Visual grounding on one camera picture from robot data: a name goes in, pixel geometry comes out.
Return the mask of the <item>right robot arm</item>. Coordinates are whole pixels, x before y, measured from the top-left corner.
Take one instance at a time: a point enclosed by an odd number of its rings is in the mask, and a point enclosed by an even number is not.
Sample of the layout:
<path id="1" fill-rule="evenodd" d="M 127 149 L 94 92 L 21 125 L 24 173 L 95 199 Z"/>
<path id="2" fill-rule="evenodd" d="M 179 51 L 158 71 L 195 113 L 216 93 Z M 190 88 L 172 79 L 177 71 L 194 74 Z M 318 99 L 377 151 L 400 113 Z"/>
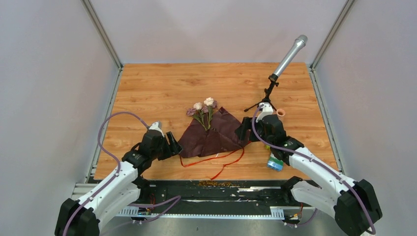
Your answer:
<path id="1" fill-rule="evenodd" d="M 235 130 L 240 140 L 262 142 L 274 157 L 310 177 L 313 186 L 298 177 L 287 181 L 281 199 L 287 205 L 306 203 L 331 216 L 349 236 L 364 232 L 376 235 L 375 223 L 382 218 L 373 185 L 356 181 L 317 158 L 303 143 L 288 136 L 277 115 L 244 117 Z"/>

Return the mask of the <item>mauve rose with stem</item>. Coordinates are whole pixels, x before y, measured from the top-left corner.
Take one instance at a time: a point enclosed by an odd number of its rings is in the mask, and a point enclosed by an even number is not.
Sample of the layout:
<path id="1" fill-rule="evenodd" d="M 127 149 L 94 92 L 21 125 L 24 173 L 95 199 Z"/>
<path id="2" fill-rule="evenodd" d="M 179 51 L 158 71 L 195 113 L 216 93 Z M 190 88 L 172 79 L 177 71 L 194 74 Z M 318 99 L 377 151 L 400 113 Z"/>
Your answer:
<path id="1" fill-rule="evenodd" d="M 195 108 L 189 108 L 186 111 L 186 115 L 188 117 L 193 117 L 196 121 L 198 121 L 202 127 L 207 130 L 205 123 L 204 123 L 204 113 L 201 110 L 197 110 Z"/>

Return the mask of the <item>cream rose with stem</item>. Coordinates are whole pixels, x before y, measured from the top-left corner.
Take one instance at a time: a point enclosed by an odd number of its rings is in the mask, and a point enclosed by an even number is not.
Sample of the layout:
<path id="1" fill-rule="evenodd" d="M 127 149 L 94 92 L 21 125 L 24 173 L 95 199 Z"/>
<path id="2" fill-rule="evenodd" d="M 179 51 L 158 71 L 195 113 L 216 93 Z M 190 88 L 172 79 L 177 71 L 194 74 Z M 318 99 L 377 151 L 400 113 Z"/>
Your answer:
<path id="1" fill-rule="evenodd" d="M 203 128 L 208 131 L 209 129 L 209 108 L 207 105 L 197 102 L 193 105 L 195 113 L 193 118 L 197 120 Z"/>

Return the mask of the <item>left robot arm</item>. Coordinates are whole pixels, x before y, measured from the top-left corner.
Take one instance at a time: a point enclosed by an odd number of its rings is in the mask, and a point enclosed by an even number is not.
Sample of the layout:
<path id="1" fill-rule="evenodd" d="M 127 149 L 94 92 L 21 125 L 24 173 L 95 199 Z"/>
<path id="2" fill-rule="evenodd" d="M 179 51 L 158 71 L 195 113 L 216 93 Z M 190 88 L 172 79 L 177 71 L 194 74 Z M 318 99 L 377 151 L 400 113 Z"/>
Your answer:
<path id="1" fill-rule="evenodd" d="M 91 191 L 77 200 L 65 200 L 54 234 L 98 236 L 107 223 L 130 203 L 150 199 L 149 181 L 142 177 L 154 160 L 178 155 L 182 147 L 171 132 L 149 129 L 141 142 L 128 151 L 116 168 Z"/>

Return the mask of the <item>red ribbon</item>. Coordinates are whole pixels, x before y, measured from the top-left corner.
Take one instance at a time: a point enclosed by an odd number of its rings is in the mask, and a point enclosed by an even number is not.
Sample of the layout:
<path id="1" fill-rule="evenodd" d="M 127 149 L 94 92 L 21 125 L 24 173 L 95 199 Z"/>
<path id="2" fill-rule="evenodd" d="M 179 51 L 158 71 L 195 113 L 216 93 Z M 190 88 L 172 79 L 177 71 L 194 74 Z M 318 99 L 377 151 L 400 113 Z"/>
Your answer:
<path id="1" fill-rule="evenodd" d="M 203 160 L 198 160 L 195 162 L 185 163 L 182 157 L 179 158 L 180 165 L 183 168 L 190 168 L 195 166 L 204 166 L 207 167 L 209 164 L 214 164 L 215 166 L 220 166 L 219 171 L 210 177 L 209 180 L 216 180 L 220 177 L 220 175 L 224 172 L 224 170 L 233 165 L 238 163 L 245 155 L 245 148 L 239 150 L 240 154 L 237 154 L 237 150 L 231 151 L 230 153 L 220 155 L 217 154 L 214 157 L 209 157 Z"/>

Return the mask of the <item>maroon flower bouquet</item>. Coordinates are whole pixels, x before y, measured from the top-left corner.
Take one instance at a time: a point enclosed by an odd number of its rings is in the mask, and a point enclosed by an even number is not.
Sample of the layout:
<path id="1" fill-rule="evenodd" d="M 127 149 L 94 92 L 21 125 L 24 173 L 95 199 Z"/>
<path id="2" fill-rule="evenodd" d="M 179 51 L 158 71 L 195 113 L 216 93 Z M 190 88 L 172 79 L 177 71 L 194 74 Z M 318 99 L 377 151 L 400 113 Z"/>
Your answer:
<path id="1" fill-rule="evenodd" d="M 235 133 L 241 122 L 224 107 L 213 114 L 210 129 L 206 130 L 196 120 L 193 120 L 184 131 L 179 145 L 182 158 L 205 157 L 222 152 L 242 149 L 249 144 L 248 138 L 240 140 Z"/>

